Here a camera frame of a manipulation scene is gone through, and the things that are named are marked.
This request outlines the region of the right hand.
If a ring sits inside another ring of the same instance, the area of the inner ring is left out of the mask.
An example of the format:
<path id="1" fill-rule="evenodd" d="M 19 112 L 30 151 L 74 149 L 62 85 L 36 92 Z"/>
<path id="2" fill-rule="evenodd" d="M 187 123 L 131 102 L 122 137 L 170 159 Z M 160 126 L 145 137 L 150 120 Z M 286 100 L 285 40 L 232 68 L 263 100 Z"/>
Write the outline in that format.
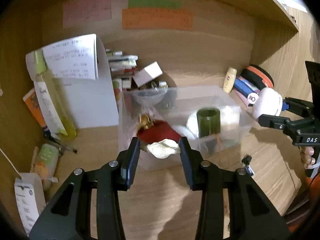
<path id="1" fill-rule="evenodd" d="M 310 146 L 302 146 L 300 149 L 300 159 L 306 170 L 313 169 L 316 159 L 313 157 L 314 149 Z"/>

